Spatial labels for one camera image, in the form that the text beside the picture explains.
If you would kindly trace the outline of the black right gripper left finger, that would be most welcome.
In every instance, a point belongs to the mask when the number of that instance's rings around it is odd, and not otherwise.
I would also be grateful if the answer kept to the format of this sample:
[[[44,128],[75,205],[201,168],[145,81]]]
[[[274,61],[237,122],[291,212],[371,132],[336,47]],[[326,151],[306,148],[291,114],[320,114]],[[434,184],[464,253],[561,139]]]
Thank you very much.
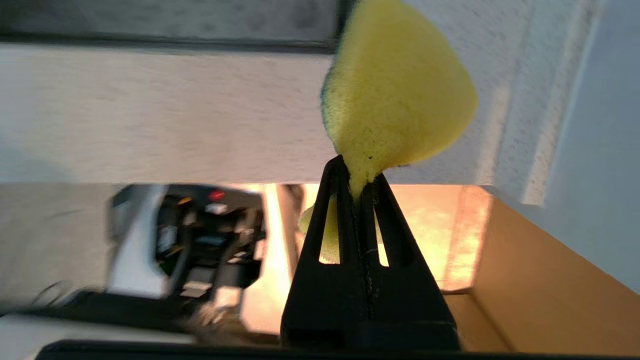
[[[369,310],[349,171],[341,156],[324,167],[306,237],[281,318],[286,347],[344,348]],[[320,262],[330,199],[336,202],[340,262]]]

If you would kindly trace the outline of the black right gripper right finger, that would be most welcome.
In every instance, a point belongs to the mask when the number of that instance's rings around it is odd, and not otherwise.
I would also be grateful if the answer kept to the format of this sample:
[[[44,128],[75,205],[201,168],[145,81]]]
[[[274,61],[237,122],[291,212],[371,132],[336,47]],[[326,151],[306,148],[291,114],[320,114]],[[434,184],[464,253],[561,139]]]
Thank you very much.
[[[365,274],[365,344],[460,350],[455,319],[384,175],[365,186],[356,224]]]

